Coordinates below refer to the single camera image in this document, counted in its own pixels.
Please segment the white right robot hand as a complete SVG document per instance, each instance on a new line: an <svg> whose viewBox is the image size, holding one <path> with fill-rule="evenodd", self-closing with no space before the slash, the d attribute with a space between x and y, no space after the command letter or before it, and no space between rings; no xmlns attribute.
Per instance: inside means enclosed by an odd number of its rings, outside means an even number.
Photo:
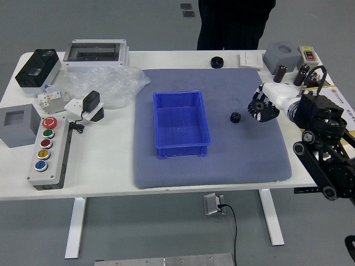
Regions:
<svg viewBox="0 0 355 266"><path fill-rule="evenodd" d="M256 89L247 109L258 122L275 119L280 111L294 122L301 99L298 93L290 84L263 83Z"/></svg>

